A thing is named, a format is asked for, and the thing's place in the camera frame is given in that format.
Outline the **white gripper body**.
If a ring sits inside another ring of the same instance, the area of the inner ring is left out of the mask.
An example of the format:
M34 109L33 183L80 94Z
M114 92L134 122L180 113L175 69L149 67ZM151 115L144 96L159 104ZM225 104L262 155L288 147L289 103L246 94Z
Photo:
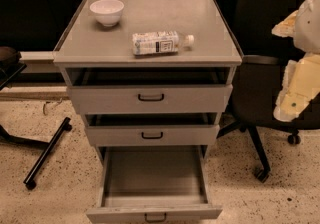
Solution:
M273 116L282 122L297 118L320 93L320 55L307 53L298 62L290 60L285 68Z

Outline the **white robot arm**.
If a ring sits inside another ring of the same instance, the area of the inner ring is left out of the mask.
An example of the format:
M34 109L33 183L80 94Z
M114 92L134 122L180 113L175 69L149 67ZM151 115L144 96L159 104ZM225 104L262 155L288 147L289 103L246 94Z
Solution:
M320 92L320 0L305 0L271 32L292 37L294 46L305 53L298 62L288 62L273 112L277 120L291 122Z

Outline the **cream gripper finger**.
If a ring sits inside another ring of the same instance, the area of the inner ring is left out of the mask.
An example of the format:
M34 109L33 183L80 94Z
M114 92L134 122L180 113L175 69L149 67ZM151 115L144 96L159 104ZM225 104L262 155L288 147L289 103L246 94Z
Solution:
M295 33L295 21L298 11L292 12L283 21L275 25L271 33L279 37L293 37Z

